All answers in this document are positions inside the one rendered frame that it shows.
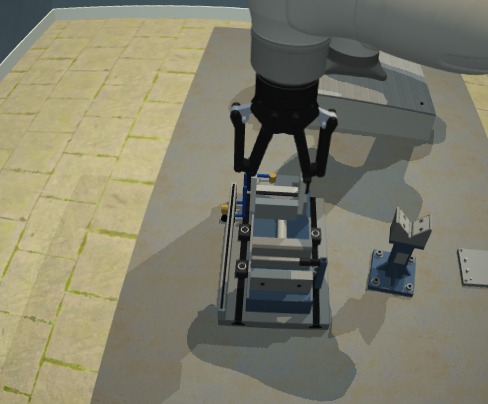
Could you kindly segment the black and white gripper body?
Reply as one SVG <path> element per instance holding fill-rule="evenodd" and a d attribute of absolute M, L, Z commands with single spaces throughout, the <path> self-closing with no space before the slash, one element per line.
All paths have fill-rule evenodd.
<path fill-rule="evenodd" d="M 288 85 L 270 81 L 256 72 L 255 96 L 250 110 L 264 128 L 270 114 L 277 113 L 279 123 L 274 134 L 293 135 L 290 123 L 293 114 L 300 116 L 302 130 L 319 116 L 318 86 L 319 79 L 312 83 Z"/>

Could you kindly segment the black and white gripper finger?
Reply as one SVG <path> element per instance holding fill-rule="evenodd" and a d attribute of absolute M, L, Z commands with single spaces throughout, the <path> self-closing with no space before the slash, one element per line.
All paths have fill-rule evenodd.
<path fill-rule="evenodd" d="M 279 115 L 277 113 L 270 114 L 265 128 L 261 126 L 250 158 L 246 159 L 244 158 L 245 123 L 249 120 L 249 115 L 252 114 L 250 110 L 251 104 L 241 105 L 238 102 L 234 102 L 231 106 L 230 119 L 235 128 L 234 171 L 247 174 L 247 190 L 250 191 L 249 211 L 255 212 L 257 171 L 279 123 Z"/>
<path fill-rule="evenodd" d="M 318 107 L 319 108 L 319 107 Z M 338 125 L 336 110 L 324 110 L 319 108 L 320 133 L 316 154 L 316 161 L 310 163 L 308 147 L 305 137 L 305 132 L 302 130 L 300 116 L 293 114 L 290 117 L 291 127 L 296 143 L 300 162 L 300 177 L 298 185 L 298 212 L 302 214 L 305 194 L 308 194 L 312 177 L 324 177 L 326 172 L 328 153 L 331 141 L 331 135 Z M 301 174 L 302 172 L 302 174 Z"/>

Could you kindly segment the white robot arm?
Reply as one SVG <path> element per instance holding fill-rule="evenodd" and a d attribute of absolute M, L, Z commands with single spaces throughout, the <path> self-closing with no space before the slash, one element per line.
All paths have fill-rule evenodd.
<path fill-rule="evenodd" d="M 488 74 L 488 0 L 247 0 L 247 5 L 251 65 L 274 82 L 305 84 L 324 74 L 385 81 L 379 51 L 442 71 Z"/>

